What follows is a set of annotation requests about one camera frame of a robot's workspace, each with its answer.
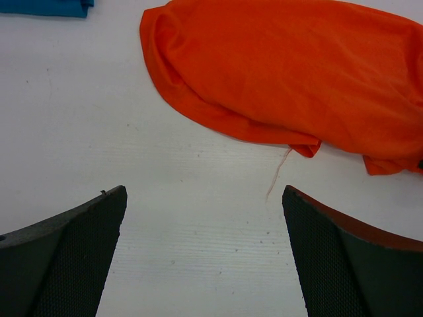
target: orange cloth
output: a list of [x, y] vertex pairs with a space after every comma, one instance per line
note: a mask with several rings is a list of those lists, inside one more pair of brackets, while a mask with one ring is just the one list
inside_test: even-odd
[[206, 127], [423, 173], [418, 23], [331, 0], [173, 0], [144, 12], [140, 34], [161, 96]]

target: blue cloth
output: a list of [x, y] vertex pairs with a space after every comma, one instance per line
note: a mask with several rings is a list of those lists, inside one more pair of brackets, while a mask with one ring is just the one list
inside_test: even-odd
[[0, 0], [0, 13], [86, 18], [94, 0]]

